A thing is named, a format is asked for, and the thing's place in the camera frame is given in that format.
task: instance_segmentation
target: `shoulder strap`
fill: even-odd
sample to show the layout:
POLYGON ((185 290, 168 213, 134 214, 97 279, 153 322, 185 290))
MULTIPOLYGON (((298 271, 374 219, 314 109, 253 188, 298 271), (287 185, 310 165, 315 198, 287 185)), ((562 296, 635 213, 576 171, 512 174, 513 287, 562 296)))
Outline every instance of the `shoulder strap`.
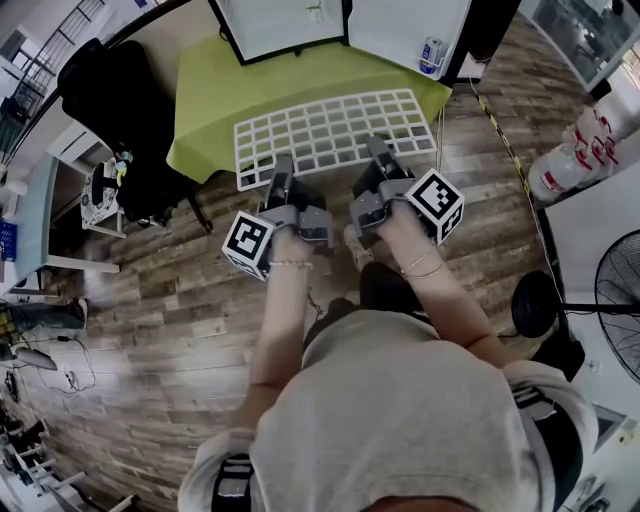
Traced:
POLYGON ((211 512, 251 512, 253 465, 248 455, 227 457, 213 487, 211 512))
POLYGON ((559 510, 582 471, 583 453, 578 431, 567 411, 538 388, 514 390, 513 397, 520 413, 533 419, 547 447, 556 483, 553 510, 559 510))

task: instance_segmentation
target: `white grid tray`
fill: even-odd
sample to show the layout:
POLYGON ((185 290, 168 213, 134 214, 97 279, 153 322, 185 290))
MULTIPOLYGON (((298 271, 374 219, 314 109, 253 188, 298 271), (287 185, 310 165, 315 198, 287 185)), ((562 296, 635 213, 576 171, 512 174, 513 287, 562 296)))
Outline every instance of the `white grid tray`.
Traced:
POLYGON ((436 151, 411 89, 329 98, 271 112, 234 127, 238 190, 267 185, 278 154, 295 176, 371 161, 366 141, 381 136, 397 156, 436 151))

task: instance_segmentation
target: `white desk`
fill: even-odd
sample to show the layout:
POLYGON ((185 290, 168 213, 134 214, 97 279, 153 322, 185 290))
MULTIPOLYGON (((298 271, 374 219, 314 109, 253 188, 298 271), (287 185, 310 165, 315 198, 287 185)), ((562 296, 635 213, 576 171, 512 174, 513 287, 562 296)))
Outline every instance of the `white desk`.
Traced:
MULTIPOLYGON (((5 262, 4 282, 0 283, 0 296, 45 265, 96 272, 120 272, 120 266, 112 263, 49 254, 51 202, 57 170, 58 160, 45 155, 29 174, 27 194, 18 200, 16 213, 8 221, 18 226, 18 246, 16 261, 5 262)), ((29 291, 20 290, 20 293, 28 294, 29 291)))

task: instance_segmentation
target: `electric fan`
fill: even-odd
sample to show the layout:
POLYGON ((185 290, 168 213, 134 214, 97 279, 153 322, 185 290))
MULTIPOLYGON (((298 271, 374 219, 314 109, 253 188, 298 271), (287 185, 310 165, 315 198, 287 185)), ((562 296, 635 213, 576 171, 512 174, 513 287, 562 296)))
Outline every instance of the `electric fan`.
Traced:
POLYGON ((525 275, 513 294, 511 314, 520 334, 542 336, 562 311, 597 313, 614 354, 640 383, 640 230, 624 235, 604 254, 595 279, 595 304, 560 300, 551 277, 525 275))

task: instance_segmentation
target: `gray t-shirt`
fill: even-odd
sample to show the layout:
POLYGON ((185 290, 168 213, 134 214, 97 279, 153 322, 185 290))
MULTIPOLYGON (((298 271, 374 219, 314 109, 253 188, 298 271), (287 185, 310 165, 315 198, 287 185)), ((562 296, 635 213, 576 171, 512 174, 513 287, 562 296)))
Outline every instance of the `gray t-shirt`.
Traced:
POLYGON ((211 510, 220 463, 237 453, 255 469, 254 511, 358 512, 386 496, 424 496, 547 512, 553 471, 523 425, 515 386, 563 405, 585 460, 595 446, 593 409, 561 372, 530 361, 498 370, 399 313, 348 315, 317 336, 303 367, 255 431, 227 431, 199 448, 180 512, 211 510))

